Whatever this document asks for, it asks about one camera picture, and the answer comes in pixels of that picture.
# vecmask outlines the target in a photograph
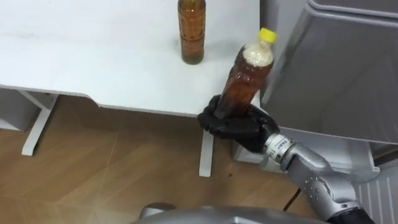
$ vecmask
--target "wooden floor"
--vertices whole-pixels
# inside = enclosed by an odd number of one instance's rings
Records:
[[[8,224],[128,224],[152,202],[281,210],[297,189],[284,175],[232,161],[230,141],[215,142],[212,175],[199,177],[193,118],[62,96],[33,157],[21,155],[26,137],[0,129],[0,219]],[[289,212],[314,217],[302,197]]]

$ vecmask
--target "robotic arm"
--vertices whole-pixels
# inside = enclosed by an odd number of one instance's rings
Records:
[[[266,154],[296,184],[315,213],[334,224],[374,224],[356,199],[350,181],[332,170],[329,162],[307,146],[280,133],[276,122],[251,106],[243,118],[217,119],[215,96],[199,114],[205,130],[219,138],[234,139],[253,153]]]

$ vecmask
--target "yellow bottle cap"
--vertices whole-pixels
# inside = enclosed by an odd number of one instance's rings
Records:
[[[277,34],[269,29],[261,28],[259,33],[260,40],[265,40],[270,43],[274,43],[276,40]]]

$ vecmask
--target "white metal table leg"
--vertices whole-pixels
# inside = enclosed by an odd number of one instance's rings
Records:
[[[209,177],[211,175],[211,160],[213,157],[214,137],[207,131],[203,131],[201,142],[199,176]]]
[[[58,95],[56,94],[47,95],[45,93],[32,93],[29,91],[19,91],[19,92],[41,109],[41,112],[37,117],[35,124],[30,130],[29,136],[26,139],[24,147],[22,148],[22,155],[32,156],[37,141],[39,140],[39,137],[42,134],[45,124],[49,119],[51,111],[55,105],[55,102],[57,101]]]

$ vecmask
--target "plastic bottle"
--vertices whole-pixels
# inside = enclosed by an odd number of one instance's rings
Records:
[[[205,0],[178,0],[182,60],[196,65],[205,54]]]
[[[241,48],[214,113],[217,118],[245,115],[272,68],[274,55],[271,45],[275,40],[274,32],[262,28],[256,43]]]

